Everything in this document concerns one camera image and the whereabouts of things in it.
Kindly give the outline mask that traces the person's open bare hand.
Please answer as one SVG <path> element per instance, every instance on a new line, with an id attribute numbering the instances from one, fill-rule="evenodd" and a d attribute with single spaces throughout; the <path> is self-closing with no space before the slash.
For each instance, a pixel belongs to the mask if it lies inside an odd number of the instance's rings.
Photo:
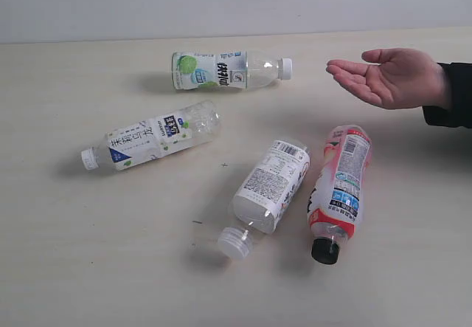
<path id="1" fill-rule="evenodd" d="M 326 71 L 350 94 L 395 110 L 434 106 L 451 109 L 451 90 L 441 65 L 415 49 L 374 49 L 362 62 L 331 60 Z"/>

